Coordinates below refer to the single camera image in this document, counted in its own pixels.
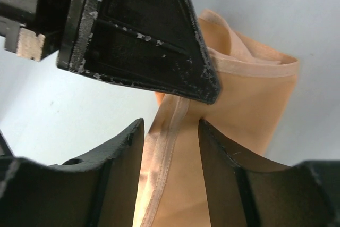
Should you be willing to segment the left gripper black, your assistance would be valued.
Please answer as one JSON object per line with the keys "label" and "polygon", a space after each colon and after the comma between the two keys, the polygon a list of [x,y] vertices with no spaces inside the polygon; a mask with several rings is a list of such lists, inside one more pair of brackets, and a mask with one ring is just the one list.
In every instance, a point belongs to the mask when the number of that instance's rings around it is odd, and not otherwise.
{"label": "left gripper black", "polygon": [[1,0],[3,48],[41,61],[59,50],[71,0]]}

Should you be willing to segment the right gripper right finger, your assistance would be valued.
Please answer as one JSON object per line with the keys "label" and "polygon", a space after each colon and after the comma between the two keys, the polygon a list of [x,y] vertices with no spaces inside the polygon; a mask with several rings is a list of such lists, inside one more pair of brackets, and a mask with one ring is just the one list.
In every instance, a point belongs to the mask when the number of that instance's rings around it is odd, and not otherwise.
{"label": "right gripper right finger", "polygon": [[339,161],[279,164],[205,120],[198,135],[212,226],[339,226]]}

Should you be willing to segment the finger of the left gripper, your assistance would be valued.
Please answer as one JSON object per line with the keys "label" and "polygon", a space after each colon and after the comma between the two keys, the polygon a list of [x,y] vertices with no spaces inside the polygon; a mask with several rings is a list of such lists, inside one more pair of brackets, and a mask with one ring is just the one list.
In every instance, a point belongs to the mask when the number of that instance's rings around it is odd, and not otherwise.
{"label": "finger of the left gripper", "polygon": [[71,0],[56,64],[206,104],[220,92],[191,0]]}

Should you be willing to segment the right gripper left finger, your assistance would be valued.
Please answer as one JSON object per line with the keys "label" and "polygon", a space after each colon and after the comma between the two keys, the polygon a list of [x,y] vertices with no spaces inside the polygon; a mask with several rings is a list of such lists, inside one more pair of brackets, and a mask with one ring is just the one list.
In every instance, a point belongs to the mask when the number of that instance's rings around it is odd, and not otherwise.
{"label": "right gripper left finger", "polygon": [[61,165],[1,156],[1,226],[132,226],[144,132],[137,119]]}

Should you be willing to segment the peach satin napkin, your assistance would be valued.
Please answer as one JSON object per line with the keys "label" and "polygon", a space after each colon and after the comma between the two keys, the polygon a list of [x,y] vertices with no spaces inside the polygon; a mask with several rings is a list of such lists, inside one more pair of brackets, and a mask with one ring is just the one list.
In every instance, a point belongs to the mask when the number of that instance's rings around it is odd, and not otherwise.
{"label": "peach satin napkin", "polygon": [[198,139],[200,119],[262,155],[296,85],[299,60],[241,33],[211,10],[198,22],[221,84],[209,105],[157,94],[146,135],[134,226],[210,226]]}

